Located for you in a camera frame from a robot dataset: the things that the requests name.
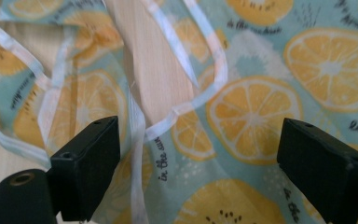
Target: wooden surface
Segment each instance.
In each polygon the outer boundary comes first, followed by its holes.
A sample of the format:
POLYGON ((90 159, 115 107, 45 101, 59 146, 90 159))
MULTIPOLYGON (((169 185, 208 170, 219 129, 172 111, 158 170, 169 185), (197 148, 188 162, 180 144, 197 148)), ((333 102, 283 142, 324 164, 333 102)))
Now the wooden surface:
MULTIPOLYGON (((167 41, 140 0, 105 0, 126 44, 125 62, 131 91, 146 116, 146 126, 163 119, 173 105, 193 97, 193 89, 167 41)), ((59 27, 0 22, 33 53, 50 75, 62 41, 59 27)), ((0 181, 28 168, 38 168, 0 147, 0 181)))

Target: black plastic part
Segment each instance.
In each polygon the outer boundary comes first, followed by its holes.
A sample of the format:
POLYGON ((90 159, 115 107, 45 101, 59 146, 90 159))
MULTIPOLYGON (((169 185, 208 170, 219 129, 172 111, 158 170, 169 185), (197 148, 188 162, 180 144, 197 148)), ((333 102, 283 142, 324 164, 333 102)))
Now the black plastic part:
POLYGON ((358 151, 311 124, 285 119, 278 163, 326 222, 358 219, 358 151))
POLYGON ((48 180, 64 221, 90 220, 120 160, 118 119, 92 122, 51 157, 48 180))
POLYGON ((57 223, 45 172, 21 171, 0 183, 0 223, 57 223))

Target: fabric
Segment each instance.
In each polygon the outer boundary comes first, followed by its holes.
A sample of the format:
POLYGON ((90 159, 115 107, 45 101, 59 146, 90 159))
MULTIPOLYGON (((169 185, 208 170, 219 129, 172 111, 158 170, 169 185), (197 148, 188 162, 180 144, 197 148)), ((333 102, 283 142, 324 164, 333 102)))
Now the fabric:
POLYGON ((146 130, 149 221, 323 223, 276 154, 284 118, 358 149, 358 1, 142 2, 200 88, 146 130))
POLYGON ((358 149, 358 1, 142 2, 197 96, 145 130, 102 0, 4 0, 0 20, 63 26, 65 39, 48 78, 0 30, 1 144, 48 167, 118 115, 122 158, 96 222, 323 223, 276 153, 283 118, 358 149))
MULTIPOLYGON (((18 97, 21 109, 17 117, 21 119, 7 122, 9 127, 14 126, 7 134, 20 143, 30 144, 25 149, 29 154, 45 152, 45 161, 48 161, 46 153, 51 156, 57 152, 94 120, 118 116, 121 162, 93 219, 107 223, 124 214, 128 221, 146 223, 141 166, 137 165, 142 163, 145 118, 131 96, 122 64, 123 41, 104 2, 4 0, 0 20, 58 25, 64 29, 52 76, 44 77, 46 85, 34 81, 36 75, 28 70, 22 74, 22 79, 27 81, 19 78, 20 88, 24 89, 24 94, 18 97)), ((4 62, 9 63, 8 60, 0 62, 0 68, 4 62)), ((35 60, 35 64, 42 73, 40 63, 35 60)), ((23 63, 21 65, 19 71, 26 69, 23 63)), ((4 72, 16 74, 18 70, 4 72)), ((7 86, 14 89, 18 85, 11 82, 7 86)), ((0 104, 7 105, 10 97, 1 97, 0 104)), ((24 149, 18 147, 13 151, 21 154, 24 149)))

